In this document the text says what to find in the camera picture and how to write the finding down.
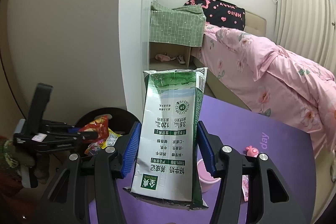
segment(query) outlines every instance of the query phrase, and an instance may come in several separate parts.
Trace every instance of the pink packet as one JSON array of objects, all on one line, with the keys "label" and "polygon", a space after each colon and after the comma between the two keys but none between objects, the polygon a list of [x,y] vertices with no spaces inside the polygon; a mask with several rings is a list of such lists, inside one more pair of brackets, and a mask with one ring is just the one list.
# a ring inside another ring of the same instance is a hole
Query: pink packet
[{"label": "pink packet", "polygon": [[243,175],[241,189],[243,190],[244,200],[249,200],[249,176]]}]

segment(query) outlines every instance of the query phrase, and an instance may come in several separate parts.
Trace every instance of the vertical blind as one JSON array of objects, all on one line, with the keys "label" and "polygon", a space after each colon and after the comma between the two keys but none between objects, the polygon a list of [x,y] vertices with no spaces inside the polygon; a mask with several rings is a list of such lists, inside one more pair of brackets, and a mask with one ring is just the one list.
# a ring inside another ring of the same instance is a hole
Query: vertical blind
[{"label": "vertical blind", "polygon": [[278,0],[274,42],[336,74],[335,20],[336,0]]}]

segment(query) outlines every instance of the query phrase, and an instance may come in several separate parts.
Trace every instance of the green checkered cloth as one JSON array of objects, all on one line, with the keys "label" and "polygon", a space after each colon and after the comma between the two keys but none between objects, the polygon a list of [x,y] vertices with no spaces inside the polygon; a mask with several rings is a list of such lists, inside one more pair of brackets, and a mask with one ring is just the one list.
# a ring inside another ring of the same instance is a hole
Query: green checkered cloth
[{"label": "green checkered cloth", "polygon": [[206,17],[200,4],[170,9],[153,1],[151,10],[150,42],[202,46]]}]

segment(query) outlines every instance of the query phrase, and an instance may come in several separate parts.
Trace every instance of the red snack package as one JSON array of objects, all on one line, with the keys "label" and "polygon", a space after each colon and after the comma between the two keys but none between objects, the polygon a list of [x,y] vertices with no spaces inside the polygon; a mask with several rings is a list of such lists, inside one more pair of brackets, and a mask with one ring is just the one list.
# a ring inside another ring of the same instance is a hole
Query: red snack package
[{"label": "red snack package", "polygon": [[98,119],[88,123],[79,130],[79,132],[83,131],[96,131],[98,133],[97,139],[86,140],[83,141],[83,143],[95,143],[101,139],[106,139],[109,136],[109,120],[107,116],[99,117]]}]

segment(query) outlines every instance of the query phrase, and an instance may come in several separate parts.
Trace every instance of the white and green carton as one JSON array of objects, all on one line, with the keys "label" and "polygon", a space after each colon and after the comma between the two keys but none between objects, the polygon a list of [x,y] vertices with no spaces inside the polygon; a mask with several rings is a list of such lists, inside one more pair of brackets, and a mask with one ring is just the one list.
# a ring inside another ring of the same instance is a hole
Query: white and green carton
[{"label": "white and green carton", "polygon": [[163,207],[207,209],[197,172],[197,122],[208,68],[145,71],[146,102],[132,186]]}]

